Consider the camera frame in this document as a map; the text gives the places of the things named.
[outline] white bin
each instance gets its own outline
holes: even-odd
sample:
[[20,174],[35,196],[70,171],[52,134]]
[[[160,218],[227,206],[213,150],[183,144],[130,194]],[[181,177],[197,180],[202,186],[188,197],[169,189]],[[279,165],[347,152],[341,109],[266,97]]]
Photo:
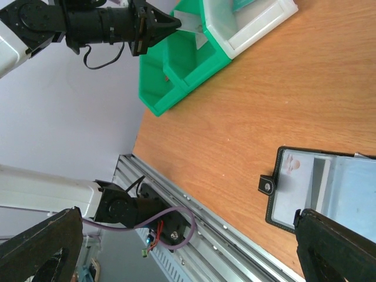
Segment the white bin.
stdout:
[[238,12],[233,0],[203,3],[206,26],[231,59],[298,11],[293,0],[255,0]]

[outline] bolt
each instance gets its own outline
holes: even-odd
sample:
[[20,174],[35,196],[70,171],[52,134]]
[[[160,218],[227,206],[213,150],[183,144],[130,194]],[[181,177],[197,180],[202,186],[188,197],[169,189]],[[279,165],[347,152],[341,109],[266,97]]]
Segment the bolt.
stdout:
[[176,231],[174,231],[173,233],[171,233],[171,239],[173,240],[177,240],[179,238],[179,235]]
[[265,184],[265,191],[266,191],[266,192],[269,192],[270,189],[271,189],[270,184],[269,184],[269,183],[266,183],[266,184]]

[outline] wooden tabletop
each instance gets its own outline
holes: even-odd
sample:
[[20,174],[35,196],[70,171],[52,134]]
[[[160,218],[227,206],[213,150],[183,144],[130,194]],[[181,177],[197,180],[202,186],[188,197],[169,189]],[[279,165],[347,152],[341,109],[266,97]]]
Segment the wooden tabletop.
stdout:
[[302,275],[294,235],[265,222],[261,174],[282,145],[376,155],[374,0],[299,12],[162,117],[135,154]]

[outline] white wall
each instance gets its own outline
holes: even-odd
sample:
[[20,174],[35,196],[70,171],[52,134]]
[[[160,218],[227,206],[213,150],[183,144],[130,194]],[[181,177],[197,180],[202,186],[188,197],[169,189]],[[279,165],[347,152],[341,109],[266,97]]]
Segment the white wall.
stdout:
[[[150,3],[170,9],[174,0]],[[0,7],[10,0],[0,0]],[[112,60],[119,45],[94,45],[88,64]],[[65,41],[52,44],[0,80],[0,163],[88,180],[111,180],[120,154],[133,149],[145,107],[139,59],[126,46],[115,64],[89,70]],[[0,208],[0,237],[45,214]]]

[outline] green plastic container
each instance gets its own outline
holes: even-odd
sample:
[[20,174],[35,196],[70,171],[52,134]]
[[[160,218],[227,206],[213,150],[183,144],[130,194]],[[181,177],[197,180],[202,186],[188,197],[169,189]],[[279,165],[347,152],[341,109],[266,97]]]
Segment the green plastic container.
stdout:
[[181,0],[174,10],[200,15],[208,41],[197,50],[195,34],[177,31],[140,57],[139,97],[156,116],[231,62],[206,28],[203,0]]
[[177,31],[166,38],[163,70],[176,85],[191,92],[227,66],[231,59],[206,28],[203,0],[182,0],[174,10],[200,15],[203,33],[208,39],[208,42],[197,50],[194,33]]
[[174,85],[163,72],[165,48],[164,40],[149,48],[147,55],[140,57],[139,97],[156,116],[160,116],[188,94]]

